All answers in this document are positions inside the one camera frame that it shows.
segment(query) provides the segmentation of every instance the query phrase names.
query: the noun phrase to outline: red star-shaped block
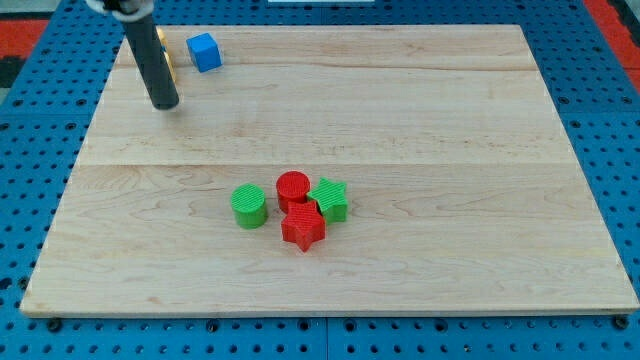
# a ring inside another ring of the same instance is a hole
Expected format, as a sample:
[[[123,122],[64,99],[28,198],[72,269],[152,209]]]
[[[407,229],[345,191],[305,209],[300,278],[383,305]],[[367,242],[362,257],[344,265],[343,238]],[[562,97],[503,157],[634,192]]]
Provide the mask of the red star-shaped block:
[[[326,224],[318,213],[318,204],[309,201],[303,204],[289,203],[289,213],[282,220],[282,239],[298,244],[306,252],[315,241],[324,239]]]

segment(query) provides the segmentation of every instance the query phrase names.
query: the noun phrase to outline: red cylinder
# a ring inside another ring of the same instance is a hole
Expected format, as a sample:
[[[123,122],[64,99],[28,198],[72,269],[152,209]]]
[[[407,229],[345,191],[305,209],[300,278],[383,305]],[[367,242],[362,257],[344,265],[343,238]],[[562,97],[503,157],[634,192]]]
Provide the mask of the red cylinder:
[[[289,202],[304,203],[307,193],[311,190],[311,183],[307,175],[300,171],[287,171],[280,175],[276,182],[278,190],[278,205],[280,210],[289,212]]]

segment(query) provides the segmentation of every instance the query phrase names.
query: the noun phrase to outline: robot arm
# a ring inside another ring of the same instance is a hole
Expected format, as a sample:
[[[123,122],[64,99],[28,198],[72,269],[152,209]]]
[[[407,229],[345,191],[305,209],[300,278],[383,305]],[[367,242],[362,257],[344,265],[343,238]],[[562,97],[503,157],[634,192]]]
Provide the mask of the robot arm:
[[[169,110],[179,98],[153,22],[153,0],[86,0],[102,14],[122,23],[138,69],[156,109]]]

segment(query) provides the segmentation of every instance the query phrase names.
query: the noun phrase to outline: red surface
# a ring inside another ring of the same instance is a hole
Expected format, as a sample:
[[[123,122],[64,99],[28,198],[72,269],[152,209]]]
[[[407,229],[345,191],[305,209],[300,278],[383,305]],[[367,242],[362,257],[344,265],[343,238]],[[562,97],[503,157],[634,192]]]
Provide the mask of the red surface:
[[[49,20],[0,20],[0,58],[29,57]]]
[[[289,213],[281,225],[282,240],[298,244],[303,252],[309,250],[312,243],[324,239],[326,234],[326,224],[315,201],[289,203]]]
[[[631,40],[631,33],[620,21],[618,11],[607,0],[584,0],[584,4],[636,90],[640,91],[640,48]]]
[[[280,210],[287,213],[290,202],[304,203],[307,201],[307,193],[311,189],[311,183],[307,175],[299,171],[288,171],[278,178],[276,189],[278,190]]]

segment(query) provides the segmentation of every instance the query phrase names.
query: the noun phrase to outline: green star-shaped block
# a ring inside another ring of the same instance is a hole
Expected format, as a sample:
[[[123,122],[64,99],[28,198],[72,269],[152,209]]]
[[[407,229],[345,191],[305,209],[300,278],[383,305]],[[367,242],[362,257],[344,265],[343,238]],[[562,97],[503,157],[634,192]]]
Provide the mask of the green star-shaped block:
[[[318,186],[307,193],[307,198],[318,202],[324,220],[327,224],[331,224],[332,222],[347,221],[349,202],[345,196],[346,191],[347,183],[320,178]]]

